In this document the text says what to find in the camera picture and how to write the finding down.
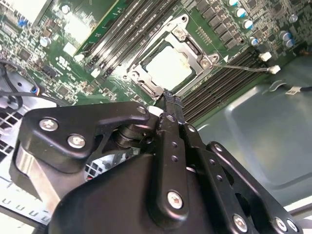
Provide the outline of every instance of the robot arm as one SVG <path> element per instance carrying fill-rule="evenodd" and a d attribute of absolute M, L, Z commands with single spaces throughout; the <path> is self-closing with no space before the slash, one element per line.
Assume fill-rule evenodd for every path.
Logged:
<path fill-rule="evenodd" d="M 140 154 L 85 183 L 86 163 Z M 207 146 L 165 92 L 136 102 L 38 109 L 22 122 L 10 173 L 53 213 L 47 233 L 303 233 L 219 143 Z"/>

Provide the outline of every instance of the metal panel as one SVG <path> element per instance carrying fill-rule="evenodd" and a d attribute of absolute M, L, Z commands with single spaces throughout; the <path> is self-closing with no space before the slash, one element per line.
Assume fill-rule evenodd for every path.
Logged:
<path fill-rule="evenodd" d="M 272 79 L 312 84 L 312 58 L 301 57 Z M 312 195 L 312 93 L 285 95 L 258 85 L 198 126 L 219 141 L 282 204 Z"/>

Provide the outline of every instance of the black cable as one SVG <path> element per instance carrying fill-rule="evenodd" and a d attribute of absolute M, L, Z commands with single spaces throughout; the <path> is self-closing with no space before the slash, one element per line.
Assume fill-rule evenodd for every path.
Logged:
<path fill-rule="evenodd" d="M 11 92 L 0 91 L 0 96 L 42 98 L 42 99 L 54 102 L 54 103 L 56 103 L 57 105 L 60 105 L 60 106 L 67 106 L 67 104 L 65 102 L 61 101 L 61 100 L 57 100 L 55 98 L 47 97 L 47 96 L 43 96 L 43 95 L 36 96 L 35 94 L 26 93 L 26 92 L 11 93 Z"/>
<path fill-rule="evenodd" d="M 9 89 L 13 92 L 13 93 L 16 93 L 18 92 L 18 90 L 16 89 L 16 87 L 13 85 L 13 83 L 11 82 L 10 78 L 8 77 L 8 74 L 7 74 L 7 71 L 6 71 L 6 68 L 4 67 L 3 64 L 0 64 L 0 75 L 3 77 L 6 85 L 9 87 Z M 16 112 L 18 111 L 20 108 L 23 107 L 23 99 L 21 97 L 15 97 L 16 99 L 16 103 L 18 105 L 17 109 L 11 109 L 11 108 L 0 108 L 0 113 L 8 113 L 8 114 L 11 114 L 13 112 Z"/>

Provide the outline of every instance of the capacitor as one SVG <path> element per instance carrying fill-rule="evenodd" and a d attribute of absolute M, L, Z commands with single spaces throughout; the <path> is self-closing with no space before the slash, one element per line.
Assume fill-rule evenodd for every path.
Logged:
<path fill-rule="evenodd" d="M 238 0 L 227 0 L 228 6 L 236 6 L 238 4 Z"/>
<path fill-rule="evenodd" d="M 283 41 L 289 41 L 292 38 L 292 35 L 289 32 L 281 31 L 279 38 Z"/>
<path fill-rule="evenodd" d="M 40 45 L 42 47 L 48 47 L 49 45 L 51 45 L 51 39 L 49 39 L 48 37 L 42 37 L 40 38 Z"/>
<path fill-rule="evenodd" d="M 254 23 L 251 20 L 247 19 L 243 22 L 243 28 L 251 29 L 253 27 L 253 24 Z"/>
<path fill-rule="evenodd" d="M 290 39 L 290 40 L 288 40 L 288 41 L 284 41 L 284 42 L 283 42 L 283 45 L 284 45 L 285 47 L 287 47 L 287 48 L 293 47 L 294 44 L 295 44 L 294 39 Z"/>
<path fill-rule="evenodd" d="M 234 14 L 238 18 L 242 18 L 242 17 L 244 17 L 246 15 L 246 10 L 244 8 L 237 8 L 234 11 Z"/>
<path fill-rule="evenodd" d="M 249 43 L 252 46 L 257 46 L 259 44 L 259 40 L 257 38 L 251 37 L 249 38 Z"/>
<path fill-rule="evenodd" d="M 63 14 L 68 14 L 70 12 L 70 7 L 69 5 L 63 5 L 62 8 L 61 8 Z"/>
<path fill-rule="evenodd" d="M 295 23 L 295 22 L 297 22 L 297 20 L 298 20 L 298 15 L 296 15 L 296 14 L 292 14 L 289 17 L 289 23 Z"/>

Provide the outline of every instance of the cable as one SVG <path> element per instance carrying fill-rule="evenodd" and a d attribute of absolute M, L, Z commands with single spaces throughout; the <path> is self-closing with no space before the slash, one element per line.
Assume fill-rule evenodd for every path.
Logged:
<path fill-rule="evenodd" d="M 12 92 L 18 92 L 18 90 L 16 89 L 16 87 L 13 85 L 13 83 L 11 82 L 10 78 L 8 77 L 8 74 L 7 74 L 7 71 L 6 71 L 6 68 L 3 64 L 0 64 L 0 71 L 1 71 L 1 76 L 3 77 L 6 85 L 9 87 L 9 89 L 12 91 Z M 8 113 L 8 114 L 11 114 L 15 111 L 18 111 L 20 108 L 23 107 L 23 99 L 21 97 L 15 97 L 16 99 L 16 103 L 18 105 L 18 107 L 16 109 L 11 109 L 11 108 L 0 108 L 0 113 Z M 11 101 L 15 101 L 14 99 L 11 99 L 11 96 L 9 96 L 9 102 Z"/>
<path fill-rule="evenodd" d="M 21 66 L 17 65 L 17 64 L 14 63 L 14 62 L 7 61 L 7 60 L 3 60 L 3 59 L 0 59 L 0 63 L 13 66 L 13 67 L 15 67 L 16 69 L 20 70 L 21 72 L 25 73 L 26 76 L 27 76 L 27 77 L 30 79 L 30 81 L 32 82 L 32 84 L 36 87 L 36 90 L 39 90 L 39 87 L 38 87 L 37 83 L 35 82 L 35 80 L 29 75 L 29 73 L 28 73 L 24 68 L 22 68 Z"/>
<path fill-rule="evenodd" d="M 250 67 L 241 67 L 241 66 L 232 66 L 232 65 L 220 65 L 214 64 L 214 67 L 222 67 L 222 68 L 233 68 L 233 69 L 240 69 L 249 72 L 268 72 L 270 68 L 268 67 L 261 67 L 261 68 L 250 68 Z"/>
<path fill-rule="evenodd" d="M 45 99 L 45 100 L 48 100 L 48 101 L 52 101 L 52 102 L 54 102 L 54 103 L 56 103 L 57 105 L 60 105 L 60 106 L 67 106 L 67 104 L 65 102 L 61 101 L 61 100 L 57 100 L 57 99 L 54 99 L 52 97 L 47 97 L 47 96 L 43 96 L 43 95 L 36 96 L 35 94 L 26 93 L 26 92 L 13 93 L 13 92 L 0 91 L 0 96 L 42 98 L 42 99 Z"/>

